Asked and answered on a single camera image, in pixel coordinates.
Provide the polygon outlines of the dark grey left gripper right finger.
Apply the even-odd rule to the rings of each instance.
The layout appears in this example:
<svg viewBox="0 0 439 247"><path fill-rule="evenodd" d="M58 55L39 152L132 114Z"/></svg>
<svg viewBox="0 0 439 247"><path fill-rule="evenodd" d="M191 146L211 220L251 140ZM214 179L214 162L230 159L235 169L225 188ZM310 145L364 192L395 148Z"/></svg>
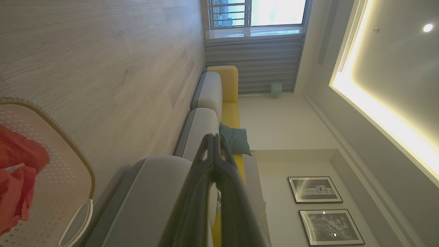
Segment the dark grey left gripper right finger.
<svg viewBox="0 0 439 247"><path fill-rule="evenodd" d="M268 247L232 151L219 133L215 134L215 175L221 192L221 245Z"/></svg>

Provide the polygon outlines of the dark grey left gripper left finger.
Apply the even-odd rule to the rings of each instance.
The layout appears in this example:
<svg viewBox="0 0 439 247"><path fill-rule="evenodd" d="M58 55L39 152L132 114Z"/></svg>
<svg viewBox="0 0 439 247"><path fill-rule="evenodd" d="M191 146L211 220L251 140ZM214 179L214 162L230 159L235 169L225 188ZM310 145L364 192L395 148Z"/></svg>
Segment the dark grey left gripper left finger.
<svg viewBox="0 0 439 247"><path fill-rule="evenodd" d="M162 247L207 247L214 134L205 135L161 237Z"/></svg>

